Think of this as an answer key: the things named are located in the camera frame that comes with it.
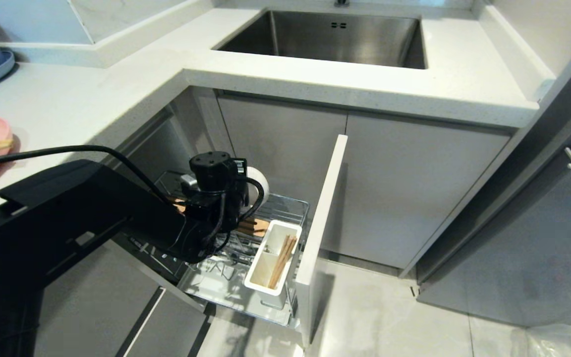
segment wire rack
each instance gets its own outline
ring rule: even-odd
[[[168,196],[183,199],[181,192],[182,174],[165,172],[156,185]],[[305,246],[308,226],[307,216],[309,203],[291,197],[270,194],[268,201],[261,206],[254,217],[264,221],[279,220],[297,224],[303,228],[299,237],[297,253]],[[217,236],[217,246],[222,244],[225,235]],[[184,292],[205,300],[224,305],[240,312],[263,318],[268,321],[287,325],[295,314],[296,296],[292,282],[286,282],[288,299],[284,307],[276,308],[264,305],[254,290],[244,286],[244,278],[263,238],[248,235],[239,231],[231,232],[228,244],[216,255],[207,258],[199,264],[188,264],[188,269],[181,272],[179,287]],[[293,264],[294,273],[299,260]]]

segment tiled floor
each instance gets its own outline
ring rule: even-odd
[[[308,350],[295,331],[224,310],[198,357],[510,356],[514,327],[418,303],[414,282],[390,272],[324,265],[333,287]]]

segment pull-out drawer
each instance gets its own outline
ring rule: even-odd
[[[261,238],[243,234],[231,235],[224,254],[205,260],[200,264],[187,265],[167,255],[161,254],[150,246],[134,241],[133,238],[120,236],[114,240],[125,250],[146,265],[142,269],[155,271],[157,278],[164,278],[174,285],[177,296],[189,296],[198,302],[213,302],[224,307],[235,309],[244,314],[262,318],[282,326],[295,328],[303,335],[307,345],[313,337],[313,322],[316,319],[320,302],[319,278],[317,276],[317,259],[324,236],[328,235],[332,226],[333,202],[335,191],[341,174],[343,154],[347,136],[338,135],[331,158],[328,158],[326,178],[319,193],[319,203],[314,219],[306,219],[309,205],[290,197],[271,194],[268,202],[258,210],[256,217],[271,221],[300,224],[303,233],[299,238],[299,246],[293,257],[293,268],[286,280],[287,299],[282,309],[265,305],[255,290],[244,286],[254,252]],[[162,180],[161,187],[172,193],[172,181]]]

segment white countertop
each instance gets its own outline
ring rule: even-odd
[[[74,144],[117,147],[188,86],[515,128],[527,125],[538,109],[525,99],[470,11],[375,4],[337,9],[329,1],[297,2],[294,8],[282,2],[232,0],[110,68],[19,63],[0,82],[0,117],[18,136],[16,150],[29,151]],[[421,17],[428,69],[211,50],[266,6]],[[67,156],[5,165],[0,188]]]

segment open cabinet door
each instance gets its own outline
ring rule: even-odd
[[[334,229],[328,229],[332,225],[334,214],[333,202],[336,200],[335,194],[341,176],[343,166],[343,154],[347,145],[347,136],[338,135],[334,153],[327,169],[325,183],[319,197],[319,205],[314,215],[305,244],[305,251],[301,258],[299,271],[296,275],[295,285],[297,300],[299,303],[298,317],[301,336],[303,337],[303,347],[307,348],[314,338],[317,321],[320,319],[319,305],[322,302],[322,271],[317,266],[319,249],[321,242],[326,235],[331,235]]]

